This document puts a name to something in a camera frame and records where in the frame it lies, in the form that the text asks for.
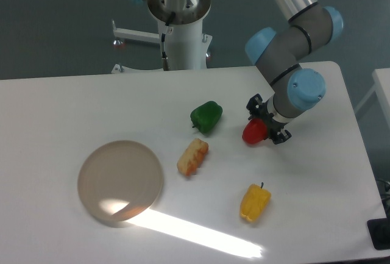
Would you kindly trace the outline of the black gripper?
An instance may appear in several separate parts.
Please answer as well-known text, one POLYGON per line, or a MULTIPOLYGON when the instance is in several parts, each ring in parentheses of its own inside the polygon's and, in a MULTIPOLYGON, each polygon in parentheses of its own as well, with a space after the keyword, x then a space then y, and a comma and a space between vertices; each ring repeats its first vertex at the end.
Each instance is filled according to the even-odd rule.
POLYGON ((271 99, 263 102, 262 97, 257 93, 249 99, 246 109, 249 112, 249 121, 259 118, 265 123, 268 129, 268 139, 273 144, 284 143, 292 137, 288 130, 284 130, 286 123, 281 123, 274 118, 276 111, 271 99))

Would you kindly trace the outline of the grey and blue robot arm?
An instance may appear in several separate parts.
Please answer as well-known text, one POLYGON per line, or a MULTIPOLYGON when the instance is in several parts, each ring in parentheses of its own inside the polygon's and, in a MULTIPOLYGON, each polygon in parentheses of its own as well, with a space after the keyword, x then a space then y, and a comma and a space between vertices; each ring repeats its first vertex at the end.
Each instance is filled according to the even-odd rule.
MULTIPOLYGON (((126 30, 123 39, 155 41, 160 47, 165 71, 198 70, 206 67, 211 37, 203 33, 203 20, 211 0, 133 0, 146 2, 157 21, 158 34, 126 30)), ((324 78, 315 70, 302 68, 300 60, 337 39, 344 28, 341 14, 317 0, 275 0, 288 21, 276 32, 266 27, 246 43, 245 52, 273 89, 263 100, 249 99, 249 122, 242 138, 247 144, 271 140, 287 141, 285 126, 313 108, 325 95, 324 78)))

